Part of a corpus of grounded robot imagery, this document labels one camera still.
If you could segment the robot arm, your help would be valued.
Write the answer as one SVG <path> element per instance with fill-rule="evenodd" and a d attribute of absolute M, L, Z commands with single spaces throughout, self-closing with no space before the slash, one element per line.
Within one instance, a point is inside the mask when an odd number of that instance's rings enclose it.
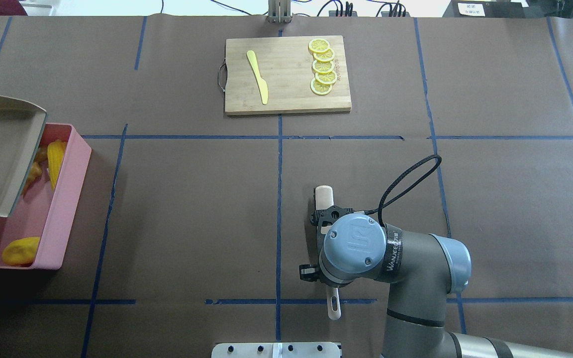
<path fill-rule="evenodd" d="M 436 234 L 403 231 L 349 208 L 311 214 L 318 260 L 300 278 L 345 287 L 358 278 L 388 283 L 382 358 L 571 358 L 572 353 L 447 331 L 449 294 L 471 277 L 466 246 Z"/>

